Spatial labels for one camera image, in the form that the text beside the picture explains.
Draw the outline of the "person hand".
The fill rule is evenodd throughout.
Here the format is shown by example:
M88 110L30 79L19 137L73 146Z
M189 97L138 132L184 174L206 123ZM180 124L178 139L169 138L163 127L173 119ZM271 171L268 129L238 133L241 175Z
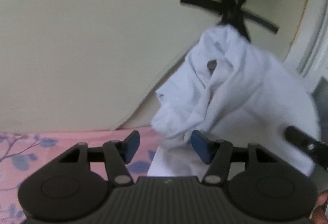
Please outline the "person hand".
M316 202L316 206L311 214L311 221L314 224L327 224L328 219L327 219L327 198L328 198L328 193L327 191L323 191L321 194L318 196L318 200Z

